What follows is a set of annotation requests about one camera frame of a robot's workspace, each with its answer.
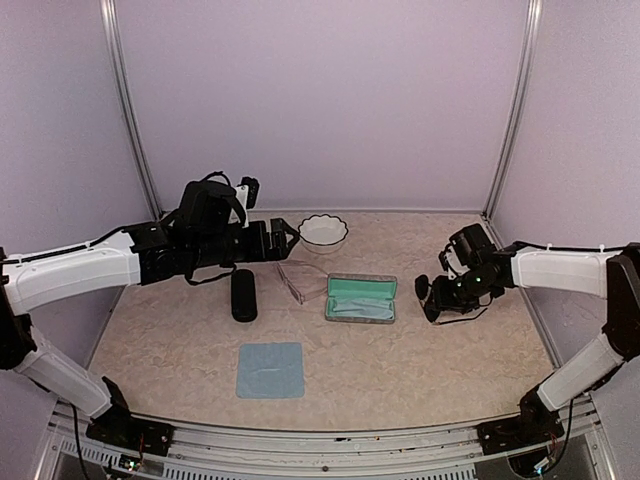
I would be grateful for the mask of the grey glasses case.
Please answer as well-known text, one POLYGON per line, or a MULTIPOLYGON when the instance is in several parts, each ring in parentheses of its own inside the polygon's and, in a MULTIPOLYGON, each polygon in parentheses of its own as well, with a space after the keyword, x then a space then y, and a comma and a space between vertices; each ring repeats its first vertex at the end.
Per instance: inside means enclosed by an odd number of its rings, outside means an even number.
POLYGON ((327 321, 391 325, 396 320, 397 278, 331 273, 327 278, 327 321))

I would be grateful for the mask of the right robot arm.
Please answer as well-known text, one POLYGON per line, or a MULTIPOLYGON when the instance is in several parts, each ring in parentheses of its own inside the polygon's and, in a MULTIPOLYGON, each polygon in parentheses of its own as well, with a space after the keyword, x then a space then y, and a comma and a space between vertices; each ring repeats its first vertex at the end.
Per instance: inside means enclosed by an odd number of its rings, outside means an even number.
POLYGON ((477 318, 509 289, 526 292, 554 342, 564 321, 590 321, 595 337, 520 401, 511 426, 523 444, 546 432, 558 410, 608 381, 639 355, 639 245, 594 248, 516 241, 497 247, 475 223, 454 233, 439 255, 443 274, 415 291, 427 320, 444 313, 477 318))

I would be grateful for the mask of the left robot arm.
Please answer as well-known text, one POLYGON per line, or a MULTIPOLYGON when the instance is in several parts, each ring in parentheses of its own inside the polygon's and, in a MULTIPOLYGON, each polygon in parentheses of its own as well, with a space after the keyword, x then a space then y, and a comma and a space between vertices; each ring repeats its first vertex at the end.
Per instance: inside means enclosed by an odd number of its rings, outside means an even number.
POLYGON ((256 179, 237 186, 221 171, 189 182, 179 206, 156 222, 117 227, 102 237, 58 250, 1 257, 1 367, 20 373, 81 410, 92 427, 121 445, 140 424, 119 387, 99 378, 48 342, 32 310, 115 287, 146 286, 219 266, 232 276, 240 263, 289 257, 298 231, 282 218, 251 221, 256 179))

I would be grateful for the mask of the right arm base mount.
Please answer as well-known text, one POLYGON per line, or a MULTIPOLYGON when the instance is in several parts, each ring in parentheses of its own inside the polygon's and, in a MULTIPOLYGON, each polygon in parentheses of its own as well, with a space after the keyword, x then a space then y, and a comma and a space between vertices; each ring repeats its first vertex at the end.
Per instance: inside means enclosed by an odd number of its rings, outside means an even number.
POLYGON ((527 392, 519 402, 519 413, 482 422, 476 431, 484 455, 492 455, 560 438, 565 434, 557 410, 549 410, 537 390, 527 392))

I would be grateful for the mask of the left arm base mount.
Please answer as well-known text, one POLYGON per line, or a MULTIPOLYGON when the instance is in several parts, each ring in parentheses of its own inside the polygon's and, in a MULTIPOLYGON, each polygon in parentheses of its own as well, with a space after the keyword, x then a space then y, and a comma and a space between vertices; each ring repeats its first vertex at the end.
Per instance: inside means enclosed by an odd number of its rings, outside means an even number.
POLYGON ((109 392, 109 408, 91 417, 86 436, 141 454, 166 457, 175 428, 168 423, 133 416, 117 384, 106 376, 102 381, 109 392))

